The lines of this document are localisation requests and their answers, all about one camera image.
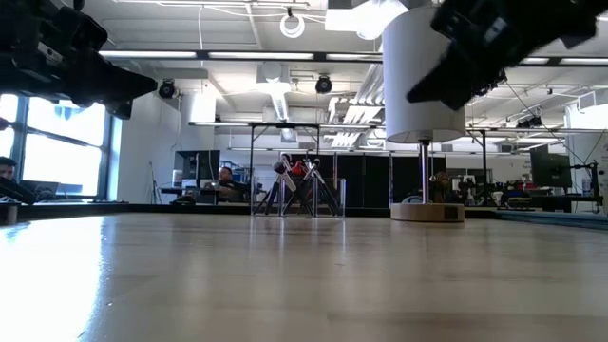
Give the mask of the person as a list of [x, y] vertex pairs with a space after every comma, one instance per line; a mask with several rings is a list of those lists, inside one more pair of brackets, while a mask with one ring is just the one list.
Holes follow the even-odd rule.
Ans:
[[18, 180], [15, 178], [15, 168], [17, 162], [11, 158], [1, 156], [0, 157], [0, 178], [6, 179], [17, 183]]
[[222, 200], [239, 202], [245, 200], [247, 186], [233, 180], [233, 172], [229, 167], [222, 167], [218, 173], [218, 197]]

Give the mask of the black metal frame stand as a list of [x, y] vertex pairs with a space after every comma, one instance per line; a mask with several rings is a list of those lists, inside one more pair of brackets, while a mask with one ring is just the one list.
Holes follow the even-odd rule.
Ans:
[[522, 167], [502, 167], [490, 164], [492, 158], [503, 158], [513, 161], [516, 158], [529, 158], [529, 153], [537, 149], [549, 149], [557, 145], [559, 153], [566, 150], [565, 138], [567, 135], [561, 132], [559, 127], [553, 128], [499, 128], [499, 127], [473, 127], [466, 130], [469, 138], [479, 145], [479, 150], [468, 151], [469, 155], [479, 156], [482, 162], [482, 180], [479, 194], [483, 204], [495, 206], [492, 193], [494, 183], [506, 183], [511, 181], [513, 172], [517, 172], [514, 179], [521, 174], [526, 174]]
[[255, 168], [254, 168], [254, 148], [256, 140], [263, 135], [270, 127], [276, 129], [296, 129], [296, 128], [313, 128], [320, 133], [320, 126], [317, 123], [288, 123], [288, 122], [277, 122], [277, 123], [249, 123], [248, 126], [251, 128], [250, 134], [250, 146], [249, 146], [249, 180], [250, 180], [250, 205], [251, 214], [254, 215], [254, 204], [257, 199], [257, 181], [255, 180]]

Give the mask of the long ceiling light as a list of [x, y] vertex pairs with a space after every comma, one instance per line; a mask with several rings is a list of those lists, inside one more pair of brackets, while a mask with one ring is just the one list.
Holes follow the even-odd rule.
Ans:
[[608, 58], [565, 58], [565, 57], [528, 57], [520, 62], [521, 66], [536, 67], [608, 67]]
[[194, 51], [177, 50], [104, 50], [100, 54], [105, 58], [111, 59], [196, 59], [197, 53]]
[[301, 52], [252, 52], [252, 51], [215, 51], [209, 52], [210, 59], [239, 59], [239, 60], [312, 60], [313, 53]]
[[327, 53], [327, 61], [347, 61], [351, 63], [382, 63], [383, 55], [378, 53]]

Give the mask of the large pink powder brush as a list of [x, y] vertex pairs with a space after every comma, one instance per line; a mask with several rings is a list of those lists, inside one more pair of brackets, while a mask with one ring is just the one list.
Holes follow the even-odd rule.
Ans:
[[[284, 162], [285, 166], [290, 170], [290, 161], [291, 156], [286, 153], [281, 153], [279, 155], [278, 162]], [[253, 213], [263, 214], [265, 216], [270, 216], [272, 213], [277, 214], [279, 217], [283, 215], [283, 205], [284, 205], [284, 193], [285, 193], [286, 185], [283, 183], [281, 178], [275, 172], [275, 180], [272, 183], [271, 189], [266, 193], [262, 201], [260, 201]]]
[[297, 183], [295, 178], [291, 175], [288, 168], [285, 166], [283, 161], [277, 161], [273, 165], [274, 171], [281, 178], [283, 183], [291, 191], [292, 196], [285, 205], [282, 213], [286, 214], [292, 207], [294, 202], [297, 200], [300, 203], [300, 207], [304, 208], [309, 215], [313, 215], [314, 211], [308, 202], [307, 194], [303, 191], [303, 188]]

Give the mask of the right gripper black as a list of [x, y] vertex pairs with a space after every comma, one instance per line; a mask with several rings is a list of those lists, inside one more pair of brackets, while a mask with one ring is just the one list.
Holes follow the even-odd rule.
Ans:
[[[498, 16], [507, 27], [485, 46], [484, 33]], [[598, 16], [599, 0], [445, 0], [430, 26], [449, 47], [407, 99], [458, 110], [504, 82], [504, 69], [534, 51], [555, 40], [571, 49], [593, 38]]]

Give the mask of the dark office desk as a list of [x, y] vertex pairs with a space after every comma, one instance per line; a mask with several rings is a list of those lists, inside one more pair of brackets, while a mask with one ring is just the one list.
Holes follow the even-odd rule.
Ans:
[[175, 195], [177, 199], [183, 197], [192, 198], [196, 204], [204, 205], [219, 205], [220, 203], [245, 203], [250, 198], [245, 192], [237, 192], [236, 194], [228, 195], [221, 193], [218, 189], [204, 188], [179, 188], [179, 187], [162, 187], [160, 189], [164, 195]]

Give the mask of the white shade wooden base lamp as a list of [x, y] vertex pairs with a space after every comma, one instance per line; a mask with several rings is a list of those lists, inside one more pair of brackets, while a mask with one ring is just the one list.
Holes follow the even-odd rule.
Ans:
[[390, 218], [427, 223], [462, 223], [465, 207], [436, 203], [430, 194], [430, 146], [461, 138], [466, 133], [465, 111], [454, 111], [437, 100], [416, 103], [409, 91], [438, 63], [448, 39], [430, 27], [437, 8], [433, 5], [410, 9], [385, 28], [383, 75], [386, 140], [416, 143], [420, 151], [422, 201], [394, 203]]

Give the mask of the white ventilation duct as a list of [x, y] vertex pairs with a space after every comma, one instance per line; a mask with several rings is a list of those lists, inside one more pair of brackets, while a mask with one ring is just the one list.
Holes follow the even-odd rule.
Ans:
[[279, 62], [263, 62], [256, 70], [256, 90], [271, 97], [276, 119], [289, 120], [289, 107], [286, 95], [292, 91], [289, 69]]

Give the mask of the black computer monitor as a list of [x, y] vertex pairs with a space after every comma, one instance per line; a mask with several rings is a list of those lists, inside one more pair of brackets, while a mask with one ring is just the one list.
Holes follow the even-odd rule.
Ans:
[[553, 154], [547, 146], [530, 150], [532, 181], [538, 187], [570, 188], [572, 186], [568, 156]]
[[177, 151], [174, 169], [181, 171], [183, 186], [202, 187], [219, 177], [219, 150]]

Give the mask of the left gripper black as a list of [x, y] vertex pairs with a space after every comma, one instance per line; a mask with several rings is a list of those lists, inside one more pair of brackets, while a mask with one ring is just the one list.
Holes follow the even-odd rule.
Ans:
[[[130, 120], [134, 99], [157, 89], [156, 80], [103, 60], [106, 31], [83, 13], [86, 0], [58, 7], [52, 0], [0, 0], [0, 92], [106, 103], [108, 114]], [[38, 41], [65, 57], [62, 66], [36, 65]]]

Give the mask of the clear plastic container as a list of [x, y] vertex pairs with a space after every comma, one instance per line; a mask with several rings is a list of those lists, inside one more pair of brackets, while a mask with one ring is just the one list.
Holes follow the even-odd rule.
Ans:
[[[267, 191], [264, 191], [260, 197], [258, 199], [256, 199], [256, 203], [254, 204], [254, 208], [257, 206], [257, 204], [262, 201], [262, 199], [264, 198], [264, 196], [266, 195], [267, 192], [270, 191], [272, 183], [274, 182], [275, 179], [273, 179], [270, 183], [270, 188]], [[335, 218], [343, 218], [346, 215], [346, 195], [347, 195], [347, 183], [344, 179], [338, 179], [337, 181], [333, 181], [333, 180], [326, 180], [324, 179], [324, 181], [328, 184], [329, 188], [332, 190], [333, 196], [335, 197], [337, 203], [339, 204], [341, 210], [342, 210], [342, 215], [339, 217], [335, 217]], [[314, 208], [316, 208], [316, 213], [317, 213], [317, 217], [334, 217], [330, 211], [329, 208], [327, 206], [327, 204], [325, 203], [324, 200], [322, 200], [320, 198], [320, 192], [318, 191], [317, 188], [317, 181], [316, 181], [316, 187], [315, 187], [315, 193], [316, 193], [316, 197], [315, 197], [315, 202], [314, 202]], [[289, 200], [291, 196], [291, 191], [287, 188], [287, 186], [285, 187], [285, 193], [284, 193], [284, 205], [283, 205], [283, 209], [287, 203], [287, 201]], [[283, 214], [282, 217], [296, 217], [296, 216], [301, 216], [301, 217], [310, 217], [309, 214], [307, 214], [304, 211], [301, 211], [300, 214], [297, 213], [299, 204], [296, 203], [290, 212], [288, 212], [287, 214]]]

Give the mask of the black partition wall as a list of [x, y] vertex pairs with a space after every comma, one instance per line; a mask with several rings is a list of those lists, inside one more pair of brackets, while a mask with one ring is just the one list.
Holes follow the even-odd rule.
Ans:
[[320, 159], [323, 179], [347, 183], [346, 208], [388, 208], [392, 203], [422, 195], [422, 169], [418, 156], [367, 154], [293, 154], [297, 161]]

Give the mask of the large window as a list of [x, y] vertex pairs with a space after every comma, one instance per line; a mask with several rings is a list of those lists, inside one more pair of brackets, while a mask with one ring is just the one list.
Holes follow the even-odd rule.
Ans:
[[56, 182], [64, 197], [98, 198], [105, 189], [110, 118], [105, 107], [0, 95], [0, 157], [19, 181]]

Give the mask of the black-headed makeup brush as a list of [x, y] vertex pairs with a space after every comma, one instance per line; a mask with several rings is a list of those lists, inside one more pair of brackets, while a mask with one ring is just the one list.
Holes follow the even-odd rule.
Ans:
[[291, 196], [283, 209], [284, 214], [290, 212], [292, 207], [298, 203], [298, 214], [300, 214], [301, 211], [304, 211], [312, 217], [315, 216], [316, 172], [318, 171], [319, 164], [320, 159], [314, 159], [312, 161], [297, 161], [292, 167], [292, 174], [297, 192], [291, 193]]

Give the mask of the medium pale-bristle makeup brush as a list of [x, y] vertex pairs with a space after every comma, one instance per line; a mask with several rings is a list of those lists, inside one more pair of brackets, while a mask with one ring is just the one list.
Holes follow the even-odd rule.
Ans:
[[330, 213], [335, 216], [335, 217], [339, 217], [342, 215], [342, 210], [339, 206], [339, 204], [337, 203], [335, 197], [333, 196], [333, 192], [332, 190], [329, 188], [328, 184], [324, 181], [324, 179], [322, 178], [321, 174], [319, 173], [319, 171], [317, 169], [315, 169], [313, 171], [313, 175], [317, 180], [317, 188], [318, 191], [320, 192], [320, 198], [322, 200], [325, 201], [325, 203], [327, 204]]

